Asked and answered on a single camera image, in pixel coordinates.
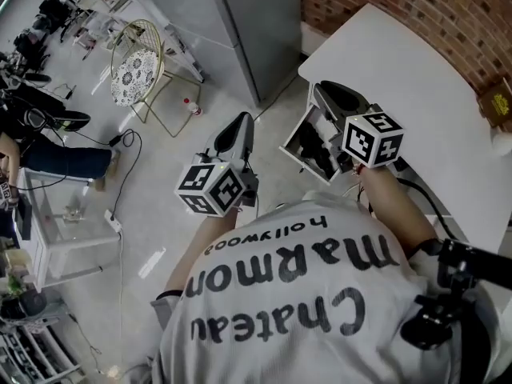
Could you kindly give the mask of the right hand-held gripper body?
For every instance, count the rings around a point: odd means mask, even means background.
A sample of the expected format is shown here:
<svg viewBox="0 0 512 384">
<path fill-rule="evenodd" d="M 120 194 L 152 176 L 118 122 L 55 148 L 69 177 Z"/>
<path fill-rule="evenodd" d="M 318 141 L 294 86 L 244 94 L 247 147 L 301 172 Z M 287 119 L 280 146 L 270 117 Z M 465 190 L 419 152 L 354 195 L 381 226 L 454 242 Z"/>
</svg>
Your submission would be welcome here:
<svg viewBox="0 0 512 384">
<path fill-rule="evenodd" d="M 341 171 L 354 162 L 374 168 L 398 160 L 404 128 L 378 104 L 332 81 L 314 84 L 312 99 L 336 129 L 329 144 Z"/>
</svg>

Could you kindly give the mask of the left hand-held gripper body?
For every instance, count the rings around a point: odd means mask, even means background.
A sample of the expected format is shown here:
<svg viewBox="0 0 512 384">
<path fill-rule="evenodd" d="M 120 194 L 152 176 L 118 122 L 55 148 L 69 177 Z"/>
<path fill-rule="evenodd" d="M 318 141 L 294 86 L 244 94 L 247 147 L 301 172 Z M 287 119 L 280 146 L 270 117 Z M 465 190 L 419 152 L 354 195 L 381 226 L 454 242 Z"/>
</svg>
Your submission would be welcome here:
<svg viewBox="0 0 512 384">
<path fill-rule="evenodd" d="M 211 217 L 224 217 L 235 206 L 254 207 L 259 181 L 249 163 L 253 144 L 253 117 L 241 112 L 193 156 L 174 193 L 193 213 Z"/>
</svg>

